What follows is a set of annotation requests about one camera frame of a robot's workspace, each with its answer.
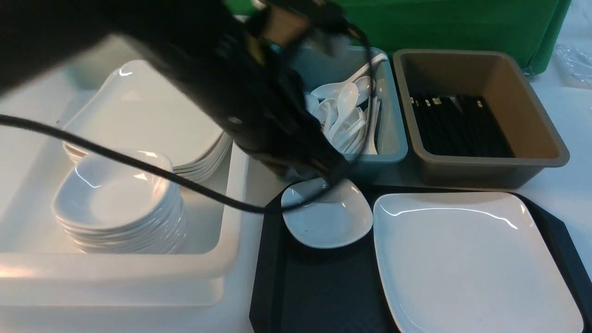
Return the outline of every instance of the white square dish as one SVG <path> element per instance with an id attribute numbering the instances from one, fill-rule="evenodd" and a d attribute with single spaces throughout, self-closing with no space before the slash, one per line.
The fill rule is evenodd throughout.
<path id="1" fill-rule="evenodd" d="M 402 333 L 580 333 L 525 205 L 506 193 L 388 194 L 374 204 L 382 286 Z"/>

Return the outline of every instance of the stack of white plates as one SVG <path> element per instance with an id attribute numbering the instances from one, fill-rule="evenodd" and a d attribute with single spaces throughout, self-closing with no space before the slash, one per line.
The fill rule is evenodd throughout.
<path id="1" fill-rule="evenodd" d="M 165 155 L 122 151 L 172 170 Z M 173 254 L 187 220 L 179 186 L 99 155 L 84 156 L 58 190 L 53 212 L 85 253 Z"/>
<path id="2" fill-rule="evenodd" d="M 223 134 L 215 146 L 199 161 L 189 166 L 175 167 L 175 173 L 193 182 L 205 181 L 220 166 L 231 146 L 232 139 L 229 135 Z"/>
<path id="3" fill-rule="evenodd" d="M 63 129 L 111 149 L 164 153 L 175 172 L 193 181 L 210 177 L 231 146 L 215 122 L 143 60 L 113 72 Z M 63 147 L 76 163 L 88 153 Z"/>

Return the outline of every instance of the black tray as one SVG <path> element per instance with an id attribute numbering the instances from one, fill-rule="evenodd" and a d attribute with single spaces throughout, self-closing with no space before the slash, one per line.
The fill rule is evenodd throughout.
<path id="1" fill-rule="evenodd" d="M 388 193 L 456 192 L 362 186 L 370 203 Z M 551 252 L 592 333 L 592 283 L 563 224 L 520 198 Z M 282 194 L 268 206 L 279 206 Z M 312 249 L 296 241 L 281 215 L 265 216 L 249 318 L 255 333 L 399 332 L 382 291 L 371 230 L 352 245 Z"/>

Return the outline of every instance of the chopsticks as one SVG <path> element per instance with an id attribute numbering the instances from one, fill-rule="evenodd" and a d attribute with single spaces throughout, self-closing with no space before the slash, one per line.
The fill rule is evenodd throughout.
<path id="1" fill-rule="evenodd" d="M 484 97 L 414 94 L 411 103 L 422 144 L 428 152 L 443 156 L 515 157 Z"/>

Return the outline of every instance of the green cloth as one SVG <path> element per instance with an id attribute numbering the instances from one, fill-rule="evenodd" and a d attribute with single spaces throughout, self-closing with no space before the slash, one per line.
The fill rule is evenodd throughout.
<path id="1" fill-rule="evenodd" d="M 226 0 L 235 14 L 251 0 Z M 334 0 L 373 46 L 492 50 L 532 74 L 545 71 L 571 0 Z"/>

